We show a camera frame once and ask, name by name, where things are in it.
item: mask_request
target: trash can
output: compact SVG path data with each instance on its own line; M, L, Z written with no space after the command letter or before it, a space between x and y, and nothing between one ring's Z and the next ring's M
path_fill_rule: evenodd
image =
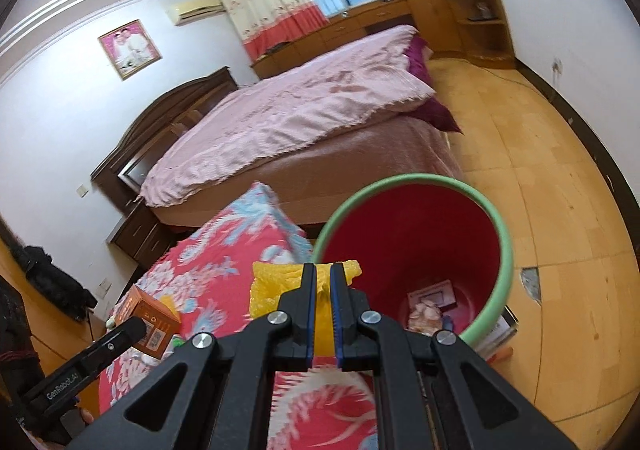
M356 259L353 287L372 309L407 325L407 294L450 280L445 312L471 347L498 321L513 273L511 239L491 202L450 177L388 177L351 196L322 229L313 262Z

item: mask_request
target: metal bolt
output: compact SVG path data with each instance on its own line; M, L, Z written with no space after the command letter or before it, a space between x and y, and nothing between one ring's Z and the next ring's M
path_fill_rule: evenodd
M380 315L380 313L378 313L377 311L369 310L362 313L362 315L360 315L360 319L365 324L377 324L382 320L382 315Z
M213 343L213 337L209 333L198 333L193 337L191 343L195 348L204 349Z
M267 320L270 324L279 325L284 324L287 321L289 315L287 315L284 311L273 311L267 315Z
M451 331L438 331L436 334L437 342L442 345L453 345L456 343L457 338L456 334Z

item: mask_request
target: floral tablecloth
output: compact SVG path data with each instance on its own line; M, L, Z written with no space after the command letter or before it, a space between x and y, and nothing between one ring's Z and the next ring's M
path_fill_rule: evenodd
M304 263L310 255L311 244L280 210L273 191L254 183L171 249L138 286L156 298L173 297L184 338L201 331L222 337L242 331L250 321L254 261ZM127 394L157 364L138 350L126 351L100 376L100 410ZM268 448L377 448L371 390L366 376L340 372L332 358L316 359L310 372L277 373Z

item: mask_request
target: white wall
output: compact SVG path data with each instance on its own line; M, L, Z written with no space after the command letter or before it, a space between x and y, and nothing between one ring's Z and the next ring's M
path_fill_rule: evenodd
M640 199L640 26L624 0L503 0L516 56L599 136Z
M0 215L27 243L90 290L108 278L108 308L135 264L105 239L121 214L90 173L156 97L230 66L239 85L257 78L226 14L184 26L164 10L178 0L145 0L113 11L41 52L0 88ZM162 59L120 80L97 37L140 19Z

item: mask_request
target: green trash can rim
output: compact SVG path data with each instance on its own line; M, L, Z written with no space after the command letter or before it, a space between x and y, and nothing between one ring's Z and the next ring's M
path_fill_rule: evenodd
M511 282L513 280L513 250L509 230L502 220L502 217L500 217L498 210L482 193L472 186L453 179L452 177L426 173L394 175L372 183L348 198L347 201L342 203L340 207L338 207L338 210L331 215L318 236L312 255L312 262L322 262L322 256L329 244L329 240L354 208L385 190L396 186L416 183L421 185L445 186L466 195L485 211L498 235L500 267L498 268L494 290L476 319L471 322L460 335L467 344L474 347L494 328L495 323L498 321L498 318L500 318L500 315L502 315L504 306L507 303L511 291Z

